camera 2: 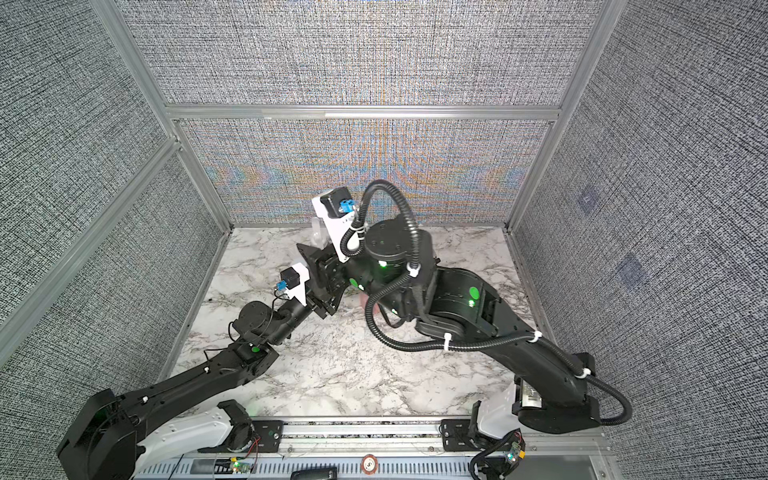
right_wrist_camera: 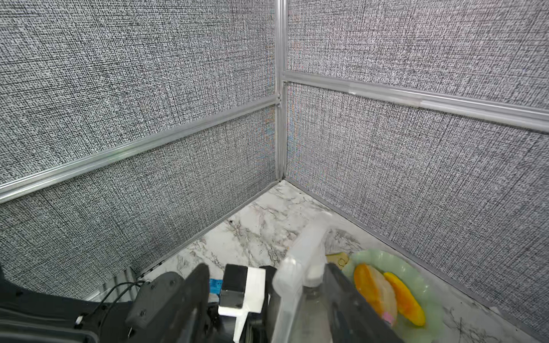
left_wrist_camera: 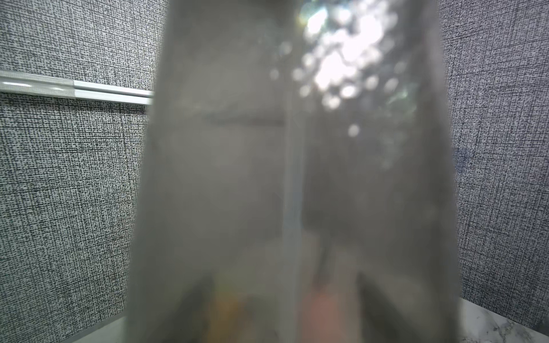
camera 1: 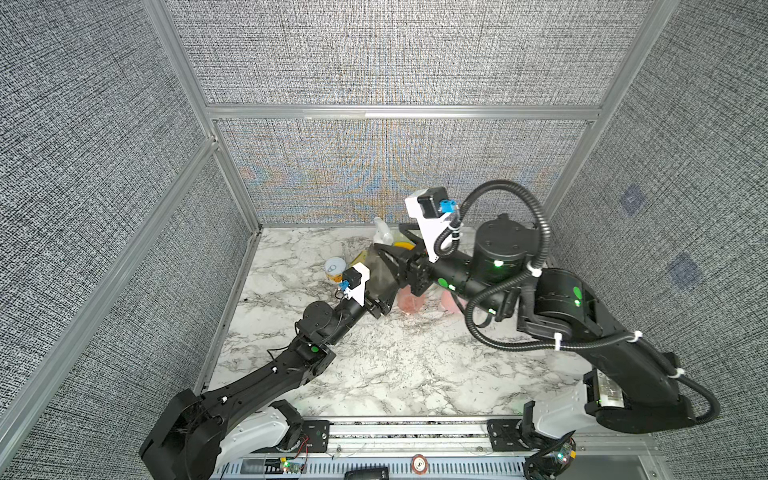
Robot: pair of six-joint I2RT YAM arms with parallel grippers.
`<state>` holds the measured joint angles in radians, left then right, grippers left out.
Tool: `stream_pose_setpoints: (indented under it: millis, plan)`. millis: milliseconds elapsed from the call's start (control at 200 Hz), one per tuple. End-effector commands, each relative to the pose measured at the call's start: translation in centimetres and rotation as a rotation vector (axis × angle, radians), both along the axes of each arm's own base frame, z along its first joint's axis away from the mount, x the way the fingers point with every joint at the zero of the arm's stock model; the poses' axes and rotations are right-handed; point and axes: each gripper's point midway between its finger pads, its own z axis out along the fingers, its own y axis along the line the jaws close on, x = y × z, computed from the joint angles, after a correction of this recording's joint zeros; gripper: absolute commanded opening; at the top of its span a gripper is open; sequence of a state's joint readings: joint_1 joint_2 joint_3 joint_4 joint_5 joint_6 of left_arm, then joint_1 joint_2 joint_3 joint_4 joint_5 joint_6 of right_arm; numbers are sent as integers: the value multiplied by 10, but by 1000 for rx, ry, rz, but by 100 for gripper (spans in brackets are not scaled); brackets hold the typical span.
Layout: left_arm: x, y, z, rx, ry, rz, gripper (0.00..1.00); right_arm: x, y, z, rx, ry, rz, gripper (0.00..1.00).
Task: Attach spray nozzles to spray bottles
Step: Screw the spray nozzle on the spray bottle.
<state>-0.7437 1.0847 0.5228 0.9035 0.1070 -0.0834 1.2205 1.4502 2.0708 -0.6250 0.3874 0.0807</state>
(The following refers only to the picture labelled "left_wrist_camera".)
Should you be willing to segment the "clear grey spray bottle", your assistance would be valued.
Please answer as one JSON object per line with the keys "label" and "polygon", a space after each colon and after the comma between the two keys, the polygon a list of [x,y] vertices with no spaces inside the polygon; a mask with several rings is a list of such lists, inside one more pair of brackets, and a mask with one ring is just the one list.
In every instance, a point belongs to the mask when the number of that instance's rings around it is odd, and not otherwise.
{"label": "clear grey spray bottle", "polygon": [[437,1],[171,1],[127,342],[456,342]]}

